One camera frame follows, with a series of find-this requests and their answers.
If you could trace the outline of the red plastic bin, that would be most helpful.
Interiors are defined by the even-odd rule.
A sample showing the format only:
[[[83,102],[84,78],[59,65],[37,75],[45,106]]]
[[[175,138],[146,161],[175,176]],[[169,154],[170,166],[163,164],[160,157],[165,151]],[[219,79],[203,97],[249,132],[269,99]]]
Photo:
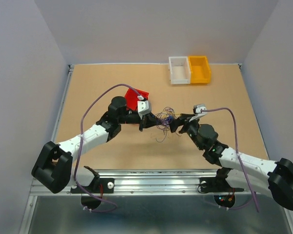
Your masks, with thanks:
[[[146,91],[142,91],[137,89],[137,92],[143,96],[144,98],[148,99],[149,93]],[[130,88],[128,88],[126,94],[125,94],[125,99],[126,99],[126,106],[127,109],[131,109],[133,111],[137,111],[137,102],[139,101],[138,95]]]

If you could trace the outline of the left aluminium side rail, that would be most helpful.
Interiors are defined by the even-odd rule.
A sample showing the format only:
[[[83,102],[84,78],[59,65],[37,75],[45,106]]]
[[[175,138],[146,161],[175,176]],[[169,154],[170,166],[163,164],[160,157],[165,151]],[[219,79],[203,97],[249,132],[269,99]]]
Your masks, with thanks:
[[[73,64],[68,65],[67,77],[66,77],[65,84],[64,84],[64,90],[63,90],[62,99],[60,101],[60,105],[59,105],[59,108],[58,108],[56,121],[55,121],[55,124],[54,124],[52,135],[47,140],[46,144],[48,142],[50,142],[50,141],[55,142],[55,140],[57,138],[59,125],[60,125],[60,121],[61,121],[62,114],[63,114],[63,108],[64,108],[65,100],[66,100],[66,97],[67,97],[67,92],[68,92],[68,89],[69,89],[71,78],[72,78],[72,75],[73,75],[74,67],[75,67],[75,65],[73,65]]]

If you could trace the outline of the yellow plastic bin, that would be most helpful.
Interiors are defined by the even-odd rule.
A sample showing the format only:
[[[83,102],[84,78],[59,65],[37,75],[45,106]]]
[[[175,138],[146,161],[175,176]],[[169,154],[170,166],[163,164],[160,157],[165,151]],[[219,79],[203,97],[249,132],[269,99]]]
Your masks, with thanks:
[[[188,56],[191,84],[209,84],[211,69],[206,56]]]

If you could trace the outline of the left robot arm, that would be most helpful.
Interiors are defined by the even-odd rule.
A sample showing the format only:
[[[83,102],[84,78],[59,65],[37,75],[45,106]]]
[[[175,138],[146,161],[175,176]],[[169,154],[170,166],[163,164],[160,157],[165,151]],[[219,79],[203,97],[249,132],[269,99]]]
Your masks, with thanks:
[[[131,111],[124,97],[114,97],[107,112],[88,130],[82,130],[81,134],[60,143],[46,143],[31,175],[54,194],[67,185],[80,185],[88,192],[94,192],[99,186],[99,174],[90,167],[79,169],[81,156],[112,140],[121,131],[122,124],[138,124],[143,130],[147,121],[152,126],[157,123],[148,100],[138,97],[137,110]]]

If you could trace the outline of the white plastic bin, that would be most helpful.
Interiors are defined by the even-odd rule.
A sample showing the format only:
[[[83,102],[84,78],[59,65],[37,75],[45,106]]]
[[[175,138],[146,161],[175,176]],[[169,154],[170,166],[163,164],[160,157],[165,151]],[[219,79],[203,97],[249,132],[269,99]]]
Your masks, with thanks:
[[[191,71],[188,57],[168,57],[171,85],[190,84]]]

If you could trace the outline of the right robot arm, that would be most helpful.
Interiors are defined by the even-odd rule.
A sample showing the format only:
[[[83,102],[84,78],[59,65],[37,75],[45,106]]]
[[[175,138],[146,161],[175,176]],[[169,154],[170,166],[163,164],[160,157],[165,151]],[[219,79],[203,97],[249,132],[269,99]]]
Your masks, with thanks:
[[[280,206],[293,211],[293,163],[281,158],[279,161],[260,159],[221,143],[218,133],[209,124],[199,124],[194,115],[182,114],[170,124],[171,132],[186,133],[195,146],[202,150],[210,164],[221,167],[215,178],[220,190],[229,187],[249,189],[272,197]]]

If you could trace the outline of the aluminium mounting rail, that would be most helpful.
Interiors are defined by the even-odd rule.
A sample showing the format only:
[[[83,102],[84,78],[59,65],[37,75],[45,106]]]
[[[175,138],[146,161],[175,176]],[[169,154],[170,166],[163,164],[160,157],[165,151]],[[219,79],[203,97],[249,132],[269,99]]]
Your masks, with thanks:
[[[199,195],[199,184],[216,176],[215,169],[205,170],[96,170],[100,179],[113,178],[113,192],[104,196]]]

